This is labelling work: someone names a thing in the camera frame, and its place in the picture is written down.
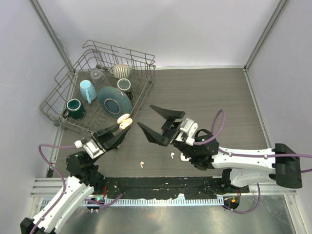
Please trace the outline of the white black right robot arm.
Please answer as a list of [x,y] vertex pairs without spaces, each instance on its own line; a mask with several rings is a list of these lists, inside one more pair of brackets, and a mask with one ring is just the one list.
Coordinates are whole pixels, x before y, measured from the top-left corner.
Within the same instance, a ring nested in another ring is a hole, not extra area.
[[138,122],[147,140],[164,147],[173,145],[199,170],[222,169],[223,191],[230,193],[250,184],[273,182],[284,188],[302,188],[299,155],[286,144],[277,143],[274,148],[260,150],[224,148],[216,140],[216,134],[199,129],[194,120],[184,117],[185,112],[154,105],[151,108],[165,122],[161,133]]

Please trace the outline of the white earbud charging case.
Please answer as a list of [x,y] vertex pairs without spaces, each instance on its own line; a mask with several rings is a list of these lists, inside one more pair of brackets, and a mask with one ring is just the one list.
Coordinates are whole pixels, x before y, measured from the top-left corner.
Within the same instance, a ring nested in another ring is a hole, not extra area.
[[189,162],[189,161],[191,160],[191,158],[188,157],[188,156],[185,156],[183,153],[181,153],[181,154],[180,154],[180,160],[181,160],[182,162]]

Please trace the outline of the beige earbud charging case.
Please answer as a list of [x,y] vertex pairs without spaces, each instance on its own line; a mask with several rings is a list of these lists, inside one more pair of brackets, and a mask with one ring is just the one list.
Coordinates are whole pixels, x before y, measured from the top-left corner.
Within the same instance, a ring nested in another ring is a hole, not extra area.
[[123,114],[117,119],[117,124],[120,130],[124,130],[132,124],[133,120],[130,114]]

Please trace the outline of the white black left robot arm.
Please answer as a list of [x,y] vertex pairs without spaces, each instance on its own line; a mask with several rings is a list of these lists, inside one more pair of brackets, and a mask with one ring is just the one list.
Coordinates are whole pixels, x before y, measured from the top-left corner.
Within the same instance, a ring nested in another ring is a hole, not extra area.
[[79,152],[66,159],[70,175],[61,178],[62,187],[48,205],[33,218],[25,218],[20,229],[23,234],[57,234],[80,204],[91,194],[100,194],[105,176],[95,162],[105,153],[117,149],[131,125],[114,124],[91,133],[90,139],[75,141],[72,147]]

